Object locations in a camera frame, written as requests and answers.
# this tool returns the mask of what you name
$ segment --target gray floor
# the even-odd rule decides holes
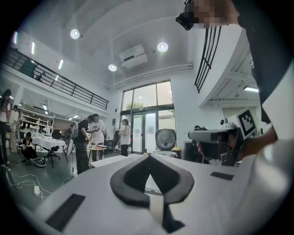
[[[37,155],[38,157],[44,157],[47,155],[47,153],[37,152]],[[34,176],[26,176],[22,178],[17,177],[33,174],[38,177],[38,181],[40,182],[43,189],[49,192],[54,192],[56,189],[61,187],[63,182],[67,178],[70,178],[73,173],[77,173],[75,153],[73,154],[73,157],[70,156],[68,158],[68,163],[62,152],[57,153],[57,155],[60,156],[61,159],[59,160],[57,157],[53,157],[54,168],[52,168],[52,164],[48,158],[46,159],[46,166],[44,168],[39,168],[34,164],[29,166],[26,165],[25,163],[21,162],[23,159],[21,154],[9,153],[8,151],[8,160],[10,161],[11,172],[1,168],[0,174],[2,179],[7,183],[7,187],[28,179],[32,179],[36,185],[39,185],[36,177]],[[108,157],[112,157],[112,155],[107,154],[103,156],[103,158]],[[21,189],[18,189],[17,186],[9,187],[11,196],[15,198],[16,203],[19,203],[33,211],[40,203],[42,203],[42,199],[34,194],[34,186],[24,186],[23,184],[21,184],[21,186]],[[50,194],[43,191],[43,197],[47,197],[48,195]]]

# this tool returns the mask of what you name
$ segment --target air conditioner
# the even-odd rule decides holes
[[[147,55],[142,45],[134,46],[124,51],[119,55],[119,57],[123,62],[121,66],[127,68],[132,68],[148,61]]]

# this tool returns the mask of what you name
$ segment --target white t-shirt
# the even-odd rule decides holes
[[[11,128],[12,128],[12,131],[15,131],[16,128],[17,128],[17,121],[18,121],[18,118],[19,118],[19,113],[18,113],[18,111],[14,111],[14,110],[12,110],[12,111],[11,111],[11,114],[10,114],[10,121],[9,121],[9,124],[10,124],[10,126],[11,126]]]
[[[120,145],[129,145],[130,144],[130,127],[125,126],[120,136],[121,136]]]
[[[0,113],[0,121],[6,123],[7,122],[7,111],[10,110],[10,104],[8,103],[7,109],[3,109],[2,112]]]
[[[92,144],[104,143],[104,135],[103,135],[102,130],[105,129],[105,126],[104,126],[104,122],[102,120],[99,120],[98,123],[89,124],[88,131],[97,130],[99,128],[100,128],[100,130],[92,133],[92,139],[91,139]]]

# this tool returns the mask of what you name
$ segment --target round table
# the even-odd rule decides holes
[[[88,162],[90,162],[90,156],[91,156],[91,152],[92,151],[98,151],[98,158],[99,158],[99,160],[102,160],[101,159],[101,156],[100,156],[100,151],[106,150],[106,148],[101,148],[101,149],[98,149],[98,148],[87,148],[87,149],[90,150],[89,157],[88,157]]]

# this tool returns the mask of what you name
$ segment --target black metal railing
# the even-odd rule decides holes
[[[28,75],[36,81],[42,82],[63,93],[77,98],[81,101],[95,105],[96,107],[107,109],[108,100],[94,94],[93,92],[77,85],[60,74],[52,71],[44,65],[34,61],[17,49],[9,48],[3,57],[3,63]]]
[[[202,58],[201,58],[198,74],[196,77],[196,81],[194,84],[197,87],[198,93],[200,93],[200,90],[207,78],[208,72],[211,69],[213,58],[215,57],[215,52],[217,49],[217,45],[219,43],[220,34],[221,34],[221,26],[206,29]]]

